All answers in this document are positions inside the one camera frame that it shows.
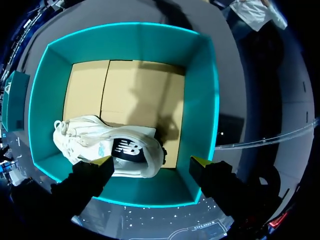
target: cardboard flap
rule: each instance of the cardboard flap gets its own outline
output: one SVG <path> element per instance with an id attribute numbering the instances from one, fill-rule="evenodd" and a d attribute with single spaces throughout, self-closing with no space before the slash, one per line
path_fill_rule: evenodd
<path id="1" fill-rule="evenodd" d="M 72 66 L 64 100 L 63 120 L 83 115 L 100 116 L 109 63 L 109 60 L 88 61 Z"/>

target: teal panel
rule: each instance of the teal panel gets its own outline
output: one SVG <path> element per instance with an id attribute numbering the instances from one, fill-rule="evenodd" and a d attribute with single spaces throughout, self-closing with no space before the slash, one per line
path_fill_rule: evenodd
<path id="1" fill-rule="evenodd" d="M 219 81 L 211 40 L 202 37 L 201 47 L 186 70 L 183 118 L 177 170 L 195 202 L 201 192 L 189 174 L 190 156 L 212 161 L 219 117 Z"/>
<path id="2" fill-rule="evenodd" d="M 112 177 L 98 199 L 135 207 L 169 208 L 194 203 L 174 169 L 162 168 L 153 178 Z"/>
<path id="3" fill-rule="evenodd" d="M 72 164 L 62 153 L 50 156 L 41 161 L 35 162 L 34 165 L 57 182 L 62 182 L 72 173 Z"/>
<path id="4" fill-rule="evenodd" d="M 29 83 L 29 75 L 13 71 L 5 83 L 5 89 L 10 83 L 9 94 L 3 93 L 2 125 L 7 132 L 24 129 L 25 99 Z"/>
<path id="5" fill-rule="evenodd" d="M 98 60 L 138 60 L 138 23 L 113 23 L 90 27 L 49 44 L 69 63 Z"/>
<path id="6" fill-rule="evenodd" d="M 29 103 L 29 143 L 34 162 L 59 153 L 54 122 L 62 120 L 72 65 L 46 48 L 34 77 Z"/>
<path id="7" fill-rule="evenodd" d="M 139 26 L 140 60 L 187 67 L 199 47 L 200 34 L 184 28 L 144 22 Z"/>
<path id="8" fill-rule="evenodd" d="M 113 177 L 99 200 L 135 207 L 194 204 L 200 188 L 189 175 L 189 159 L 212 159 L 217 135 L 219 86 L 209 38 L 155 23 L 115 23 L 81 30 L 50 43 L 36 72 L 29 106 L 29 141 L 35 166 L 60 182 L 72 165 L 53 142 L 61 120 L 73 63 L 143 60 L 187 66 L 177 170 L 153 178 Z"/>
<path id="9" fill-rule="evenodd" d="M 5 82 L 5 88 L 8 86 L 9 83 L 11 83 L 12 78 L 8 77 L 8 79 Z M 6 131 L 8 131 L 8 100 L 9 95 L 4 92 L 3 93 L 3 99 L 2 99 L 2 107 L 1 107 L 1 123 Z"/>

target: new balance logo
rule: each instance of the new balance logo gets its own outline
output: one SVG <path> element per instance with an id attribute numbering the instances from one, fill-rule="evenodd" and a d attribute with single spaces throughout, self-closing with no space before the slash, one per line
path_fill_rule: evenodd
<path id="1" fill-rule="evenodd" d="M 98 154 L 99 154 L 99 156 L 102 157 L 102 158 L 105 156 L 105 149 L 106 149 L 105 145 L 103 145 L 103 144 L 100 142 Z"/>
<path id="2" fill-rule="evenodd" d="M 141 146 L 137 145 L 133 141 L 130 143 L 127 140 L 121 140 L 118 147 L 115 148 L 115 151 L 118 153 L 124 153 L 132 156 L 136 156 L 140 153 Z"/>

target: white sneaker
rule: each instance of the white sneaker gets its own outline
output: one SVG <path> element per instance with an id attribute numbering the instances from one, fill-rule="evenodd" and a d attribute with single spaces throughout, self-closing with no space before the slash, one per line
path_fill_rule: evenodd
<path id="1" fill-rule="evenodd" d="M 91 115 L 55 121 L 54 128 L 55 145 L 73 165 L 112 155 L 113 177 L 152 178 L 164 163 L 154 128 L 111 127 Z"/>

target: cardboard box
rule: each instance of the cardboard box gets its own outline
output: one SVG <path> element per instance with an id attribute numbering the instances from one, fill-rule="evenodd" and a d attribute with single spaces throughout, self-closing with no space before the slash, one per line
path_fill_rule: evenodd
<path id="1" fill-rule="evenodd" d="M 100 116 L 109 60 L 73 64 L 64 99 L 63 120 Z"/>
<path id="2" fill-rule="evenodd" d="M 72 67 L 63 119 L 96 115 L 112 127 L 156 128 L 167 151 L 162 167 L 175 168 L 184 85 L 184 69 L 168 64 L 135 60 L 77 63 Z"/>

